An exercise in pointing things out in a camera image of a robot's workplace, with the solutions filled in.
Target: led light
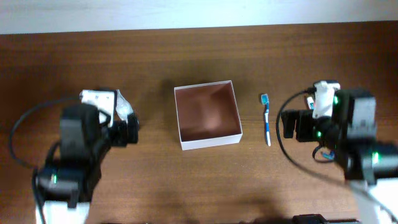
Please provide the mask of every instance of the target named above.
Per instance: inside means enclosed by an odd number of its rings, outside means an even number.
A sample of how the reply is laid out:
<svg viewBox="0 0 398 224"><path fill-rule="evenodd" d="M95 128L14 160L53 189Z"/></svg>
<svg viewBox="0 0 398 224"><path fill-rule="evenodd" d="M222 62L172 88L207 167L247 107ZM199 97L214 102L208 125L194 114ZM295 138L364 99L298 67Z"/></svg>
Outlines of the led light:
<svg viewBox="0 0 398 224"><path fill-rule="evenodd" d="M380 155L378 152L372 153L372 163L373 164L378 164L380 161Z"/></svg>
<svg viewBox="0 0 398 224"><path fill-rule="evenodd" d="M337 96L335 96L335 97L333 98L333 102L334 102L335 104L338 104L338 97L337 97Z"/></svg>

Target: white box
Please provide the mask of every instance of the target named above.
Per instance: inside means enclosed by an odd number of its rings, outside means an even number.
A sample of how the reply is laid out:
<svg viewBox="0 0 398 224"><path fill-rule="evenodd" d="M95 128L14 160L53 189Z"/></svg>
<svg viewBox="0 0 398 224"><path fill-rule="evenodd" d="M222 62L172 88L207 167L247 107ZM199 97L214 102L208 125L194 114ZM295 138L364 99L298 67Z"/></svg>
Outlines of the white box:
<svg viewBox="0 0 398 224"><path fill-rule="evenodd" d="M243 135L232 81L174 88L182 150L238 143Z"/></svg>

